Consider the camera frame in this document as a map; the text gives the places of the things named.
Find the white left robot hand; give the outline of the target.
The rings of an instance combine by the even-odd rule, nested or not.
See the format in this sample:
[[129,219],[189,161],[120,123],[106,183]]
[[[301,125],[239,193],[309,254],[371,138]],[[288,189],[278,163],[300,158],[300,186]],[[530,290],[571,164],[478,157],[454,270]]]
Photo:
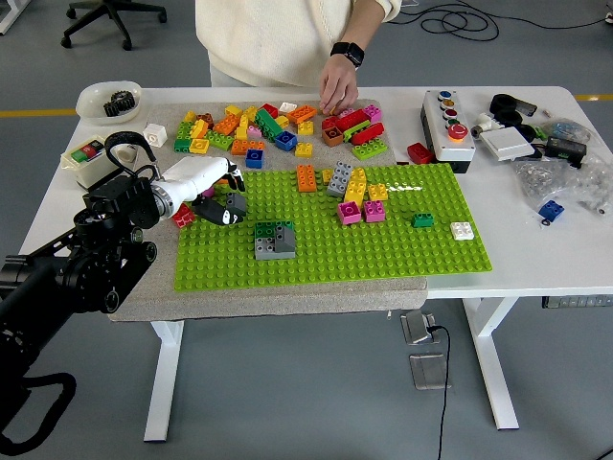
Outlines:
[[217,225],[231,225],[243,217],[227,210],[220,203],[200,195],[221,178],[228,180],[233,190],[245,191],[238,166],[225,157],[184,157],[163,173],[163,178],[151,183],[161,219],[173,217],[184,202],[191,202],[193,211]]

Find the person's left hand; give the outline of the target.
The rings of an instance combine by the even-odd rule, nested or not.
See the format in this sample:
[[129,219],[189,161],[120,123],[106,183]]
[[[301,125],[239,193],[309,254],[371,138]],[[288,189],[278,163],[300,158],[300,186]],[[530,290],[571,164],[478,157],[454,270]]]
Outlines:
[[344,56],[329,57],[320,76],[320,109],[325,114],[343,111],[358,97],[356,69]]

